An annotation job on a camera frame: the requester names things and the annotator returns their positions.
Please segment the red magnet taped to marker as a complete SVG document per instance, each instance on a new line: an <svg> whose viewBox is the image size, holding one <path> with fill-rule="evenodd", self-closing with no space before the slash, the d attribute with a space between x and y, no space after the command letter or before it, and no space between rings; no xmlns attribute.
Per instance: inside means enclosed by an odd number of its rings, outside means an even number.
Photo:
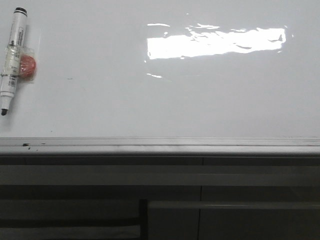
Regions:
<svg viewBox="0 0 320 240"><path fill-rule="evenodd" d="M38 59L34 49L22 48L19 79L25 84L34 84L37 76Z"/></svg>

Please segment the white whiteboard marker pen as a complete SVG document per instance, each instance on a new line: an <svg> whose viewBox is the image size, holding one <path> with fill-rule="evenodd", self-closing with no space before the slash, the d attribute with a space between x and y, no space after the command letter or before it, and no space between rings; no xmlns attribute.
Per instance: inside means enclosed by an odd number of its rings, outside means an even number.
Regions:
<svg viewBox="0 0 320 240"><path fill-rule="evenodd" d="M15 8L10 29L8 45L5 49L5 60L1 73L0 100L1 115L5 116L15 97L20 75L21 57L24 46L28 12L22 7Z"/></svg>

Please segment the white whiteboard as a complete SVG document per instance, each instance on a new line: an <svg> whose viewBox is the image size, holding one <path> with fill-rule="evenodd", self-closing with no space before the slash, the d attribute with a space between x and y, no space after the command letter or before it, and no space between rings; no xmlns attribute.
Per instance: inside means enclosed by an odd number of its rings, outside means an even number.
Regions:
<svg viewBox="0 0 320 240"><path fill-rule="evenodd" d="M3 0L36 74L2 137L320 135L317 0Z"/></svg>

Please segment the aluminium whiteboard tray rail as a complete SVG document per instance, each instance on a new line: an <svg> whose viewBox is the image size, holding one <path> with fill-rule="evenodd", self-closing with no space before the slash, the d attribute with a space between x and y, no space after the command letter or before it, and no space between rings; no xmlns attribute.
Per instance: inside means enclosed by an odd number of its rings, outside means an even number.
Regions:
<svg viewBox="0 0 320 240"><path fill-rule="evenodd" d="M1 137L4 156L319 156L318 137Z"/></svg>

